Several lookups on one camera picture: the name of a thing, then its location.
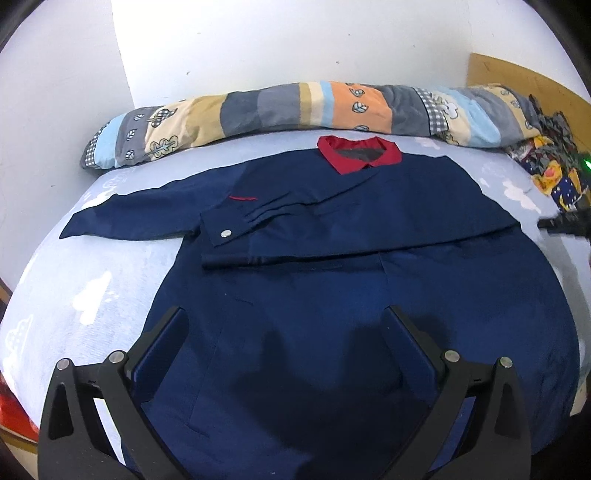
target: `white wall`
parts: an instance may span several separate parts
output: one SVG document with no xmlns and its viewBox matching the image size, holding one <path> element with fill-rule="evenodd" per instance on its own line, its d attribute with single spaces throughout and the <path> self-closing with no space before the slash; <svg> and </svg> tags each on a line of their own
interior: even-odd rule
<svg viewBox="0 0 591 480">
<path fill-rule="evenodd" d="M 278 83 L 462 85 L 465 0 L 112 0 L 136 106 Z"/>
<path fill-rule="evenodd" d="M 469 9 L 475 52 L 541 73 L 591 102 L 558 39 L 523 0 L 469 0 Z"/>
<path fill-rule="evenodd" d="M 79 158 L 133 108 L 109 0 L 46 0 L 0 52 L 0 275 L 14 289 L 97 174 Z"/>
</svg>

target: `gingham pattern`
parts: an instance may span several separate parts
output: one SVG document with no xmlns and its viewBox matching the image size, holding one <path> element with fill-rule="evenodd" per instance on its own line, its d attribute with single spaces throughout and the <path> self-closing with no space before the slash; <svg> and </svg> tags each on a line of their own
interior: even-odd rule
<svg viewBox="0 0 591 480">
<path fill-rule="evenodd" d="M 83 161 L 84 161 L 84 165 L 86 167 L 100 169 L 100 167 L 95 163 L 96 142 L 99 139 L 100 133 L 109 124 L 110 124 L 110 122 L 107 122 L 105 125 L 103 125 L 103 127 L 95 134 L 95 136 L 90 139 L 90 141 L 88 142 L 88 145 L 84 149 L 84 156 L 82 158 L 83 158 Z"/>
<path fill-rule="evenodd" d="M 425 106 L 425 110 L 427 111 L 427 115 L 429 117 L 429 130 L 431 131 L 431 135 L 438 134 L 439 132 L 444 132 L 449 127 L 447 126 L 447 120 L 445 116 L 437 106 L 437 104 L 433 101 L 433 97 L 431 96 L 431 92 L 422 88 L 414 88 L 414 91 L 417 92 L 421 100 L 423 101 L 423 105 Z"/>
</svg>

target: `wooden headboard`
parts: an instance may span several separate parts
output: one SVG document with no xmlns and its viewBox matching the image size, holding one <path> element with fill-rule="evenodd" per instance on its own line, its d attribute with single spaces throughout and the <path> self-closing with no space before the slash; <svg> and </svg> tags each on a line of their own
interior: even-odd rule
<svg viewBox="0 0 591 480">
<path fill-rule="evenodd" d="M 546 115 L 561 111 L 569 121 L 580 152 L 591 152 L 591 105 L 548 77 L 505 60 L 472 53 L 466 84 L 502 83 L 517 93 L 533 95 Z"/>
</svg>

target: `leaf pattern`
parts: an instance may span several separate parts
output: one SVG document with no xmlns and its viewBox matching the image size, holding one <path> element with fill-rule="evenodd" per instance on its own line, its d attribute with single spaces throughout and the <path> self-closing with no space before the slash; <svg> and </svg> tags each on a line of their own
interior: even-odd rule
<svg viewBox="0 0 591 480">
<path fill-rule="evenodd" d="M 349 91 L 350 91 L 350 92 L 351 92 L 353 95 L 355 95 L 356 97 L 360 97 L 360 96 L 362 96 L 362 95 L 365 93 L 365 90 L 362 90 L 361 88 L 359 88 L 359 89 L 357 89 L 357 90 L 355 90 L 355 89 L 353 89 L 353 88 L 350 88 L 350 89 L 349 89 Z"/>
<path fill-rule="evenodd" d="M 175 108 L 174 110 L 162 108 L 162 110 L 159 110 L 152 118 L 148 118 L 148 122 L 152 122 L 152 127 L 157 128 L 167 118 L 172 117 L 177 112 L 177 110 L 178 108 Z"/>
<path fill-rule="evenodd" d="M 355 102 L 351 107 L 351 110 L 353 110 L 355 113 L 364 113 L 368 108 L 368 105 L 364 105 L 361 102 Z"/>
<path fill-rule="evenodd" d="M 163 138 L 160 142 L 152 142 L 150 144 L 150 153 L 153 155 L 153 160 L 172 153 L 178 148 L 178 137 L 173 135 L 170 138 Z"/>
</svg>

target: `pile of clothes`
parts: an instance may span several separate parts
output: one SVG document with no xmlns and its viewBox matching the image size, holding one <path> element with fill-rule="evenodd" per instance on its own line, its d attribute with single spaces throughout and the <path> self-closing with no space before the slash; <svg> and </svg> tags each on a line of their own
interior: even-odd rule
<svg viewBox="0 0 591 480">
<path fill-rule="evenodd" d="M 569 123 L 562 112 L 545 115 L 533 95 L 530 101 L 538 115 L 541 135 L 507 147 L 506 152 L 532 175 L 538 189 L 551 196 L 561 211 L 589 208 L 589 181 L 581 167 L 585 154 L 579 153 Z"/>
</svg>

